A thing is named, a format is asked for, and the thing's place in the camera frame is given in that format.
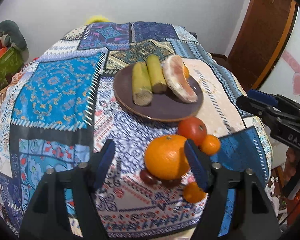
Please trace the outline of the small mandarin orange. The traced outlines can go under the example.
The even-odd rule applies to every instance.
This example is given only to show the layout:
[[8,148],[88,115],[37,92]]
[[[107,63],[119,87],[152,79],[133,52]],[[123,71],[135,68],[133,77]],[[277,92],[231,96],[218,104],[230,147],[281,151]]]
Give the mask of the small mandarin orange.
[[220,148],[220,140],[211,134],[208,134],[200,144],[200,150],[208,156],[215,155]]
[[193,181],[188,183],[183,189],[183,198],[192,204],[201,202],[206,197],[206,193]]

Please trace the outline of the red tomato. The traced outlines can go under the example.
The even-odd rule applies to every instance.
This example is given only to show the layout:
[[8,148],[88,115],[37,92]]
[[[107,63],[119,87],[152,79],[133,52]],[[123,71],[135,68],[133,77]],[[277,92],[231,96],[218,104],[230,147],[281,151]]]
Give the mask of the red tomato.
[[207,128],[199,118],[191,116],[178,124],[177,134],[191,139],[199,146],[207,136]]

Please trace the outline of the dark red jujube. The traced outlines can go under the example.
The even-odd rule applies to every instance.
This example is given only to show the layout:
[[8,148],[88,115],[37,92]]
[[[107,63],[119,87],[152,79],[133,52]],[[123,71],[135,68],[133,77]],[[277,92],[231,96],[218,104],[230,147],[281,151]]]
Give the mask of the dark red jujube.
[[171,179],[171,180],[166,180],[166,179],[161,179],[161,184],[166,187],[167,189],[172,189],[174,187],[177,187],[181,184],[181,178],[178,179]]
[[158,183],[158,179],[149,173],[149,171],[145,168],[140,171],[140,179],[149,186],[155,185]]

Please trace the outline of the large orange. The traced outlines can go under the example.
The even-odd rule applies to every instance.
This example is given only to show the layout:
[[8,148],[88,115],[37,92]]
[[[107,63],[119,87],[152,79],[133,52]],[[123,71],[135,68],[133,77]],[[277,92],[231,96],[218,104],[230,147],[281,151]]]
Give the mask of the large orange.
[[152,140],[144,154],[144,163],[150,174],[163,180],[180,179],[190,166],[184,152],[186,138],[165,135]]

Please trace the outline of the white wardrobe sliding door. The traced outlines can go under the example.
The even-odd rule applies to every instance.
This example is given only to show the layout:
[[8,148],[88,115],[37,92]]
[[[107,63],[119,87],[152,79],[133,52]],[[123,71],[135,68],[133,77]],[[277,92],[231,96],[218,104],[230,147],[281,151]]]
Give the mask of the white wardrobe sliding door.
[[300,102],[300,8],[283,53],[260,91]]

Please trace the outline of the small orange on plate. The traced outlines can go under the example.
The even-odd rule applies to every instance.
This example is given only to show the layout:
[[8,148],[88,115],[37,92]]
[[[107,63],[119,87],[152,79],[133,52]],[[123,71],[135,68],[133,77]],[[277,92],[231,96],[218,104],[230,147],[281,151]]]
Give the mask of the small orange on plate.
[[188,79],[190,77],[190,73],[188,68],[185,66],[185,64],[183,64],[183,74],[185,76],[186,79]]

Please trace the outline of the brown wooden door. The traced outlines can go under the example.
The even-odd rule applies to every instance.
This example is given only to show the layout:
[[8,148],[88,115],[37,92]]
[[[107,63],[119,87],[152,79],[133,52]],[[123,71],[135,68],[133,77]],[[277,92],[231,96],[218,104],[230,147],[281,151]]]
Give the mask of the brown wooden door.
[[260,88],[273,70],[292,32],[297,10],[294,0],[250,0],[228,56],[245,91]]

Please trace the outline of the dark brown round plate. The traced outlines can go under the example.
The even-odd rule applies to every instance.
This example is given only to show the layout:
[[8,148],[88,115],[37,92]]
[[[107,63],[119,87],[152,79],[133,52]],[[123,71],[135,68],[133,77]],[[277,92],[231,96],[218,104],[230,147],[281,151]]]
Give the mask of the dark brown round plate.
[[132,69],[129,65],[118,71],[114,76],[114,95],[119,105],[126,111],[145,119],[160,122],[178,122],[196,115],[203,105],[203,91],[198,82],[189,78],[192,89],[198,96],[195,103],[182,102],[170,89],[164,94],[154,94],[151,103],[147,106],[138,106],[132,96]]

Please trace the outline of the peeled pomelo segment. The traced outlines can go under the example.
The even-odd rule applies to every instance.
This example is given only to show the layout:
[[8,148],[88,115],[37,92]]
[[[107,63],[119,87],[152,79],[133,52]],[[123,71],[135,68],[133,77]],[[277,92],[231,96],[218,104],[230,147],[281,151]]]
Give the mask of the peeled pomelo segment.
[[183,66],[183,59],[179,55],[170,55],[165,59],[162,63],[162,72],[167,86],[182,102],[197,102],[198,96],[189,85]]

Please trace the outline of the blue patchwork bed cover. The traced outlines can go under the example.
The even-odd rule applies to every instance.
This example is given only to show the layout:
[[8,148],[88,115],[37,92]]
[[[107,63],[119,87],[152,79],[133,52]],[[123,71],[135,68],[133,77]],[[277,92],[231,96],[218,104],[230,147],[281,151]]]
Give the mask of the blue patchwork bed cover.
[[108,138],[116,153],[96,205],[112,237],[160,237],[198,223],[204,202],[189,204],[179,187],[149,187],[139,179],[146,146],[175,133],[176,124],[146,120],[115,99],[115,75],[152,54],[181,56],[198,82],[203,104],[197,116],[222,143],[214,160],[233,170],[252,168],[267,184],[273,153],[261,120],[237,108],[243,88],[191,33],[156,22],[93,23],[31,62],[3,100],[0,215],[13,233],[44,171],[74,168]]

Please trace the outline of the green sugarcane piece right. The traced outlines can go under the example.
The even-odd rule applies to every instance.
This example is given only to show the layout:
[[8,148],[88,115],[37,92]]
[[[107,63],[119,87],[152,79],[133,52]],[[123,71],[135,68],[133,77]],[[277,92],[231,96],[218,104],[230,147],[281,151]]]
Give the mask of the green sugarcane piece right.
[[167,90],[167,84],[157,55],[149,55],[146,59],[148,74],[153,93],[162,94]]

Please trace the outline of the green sugarcane piece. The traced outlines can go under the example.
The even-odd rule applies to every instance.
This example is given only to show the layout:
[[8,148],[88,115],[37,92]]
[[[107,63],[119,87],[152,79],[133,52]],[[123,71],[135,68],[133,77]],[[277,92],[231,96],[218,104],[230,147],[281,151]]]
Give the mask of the green sugarcane piece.
[[147,106],[153,99],[151,82],[144,62],[137,62],[132,70],[132,96],[138,106]]
[[149,55],[146,59],[148,74],[153,93],[162,94],[167,90],[167,84],[157,55]]

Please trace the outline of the green sugarcane piece left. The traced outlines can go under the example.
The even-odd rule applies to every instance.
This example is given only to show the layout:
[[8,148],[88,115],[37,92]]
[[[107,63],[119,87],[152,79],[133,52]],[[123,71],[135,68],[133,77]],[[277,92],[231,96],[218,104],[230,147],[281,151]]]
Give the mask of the green sugarcane piece left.
[[147,106],[153,99],[151,82],[144,62],[137,62],[132,70],[132,96],[138,106]]

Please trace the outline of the green storage box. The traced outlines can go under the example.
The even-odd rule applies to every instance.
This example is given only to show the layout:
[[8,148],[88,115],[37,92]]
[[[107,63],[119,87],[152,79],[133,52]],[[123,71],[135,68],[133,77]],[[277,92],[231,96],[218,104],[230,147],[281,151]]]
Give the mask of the green storage box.
[[0,58],[0,91],[8,86],[12,76],[23,68],[21,54],[13,47],[9,47]]

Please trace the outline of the grey neck pillow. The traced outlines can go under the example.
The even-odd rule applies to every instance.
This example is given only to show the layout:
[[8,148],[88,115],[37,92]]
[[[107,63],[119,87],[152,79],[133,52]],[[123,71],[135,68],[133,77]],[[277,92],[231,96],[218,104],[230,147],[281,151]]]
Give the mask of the grey neck pillow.
[[24,51],[27,43],[18,25],[11,20],[0,22],[0,38],[4,38],[5,44],[8,44],[18,51]]

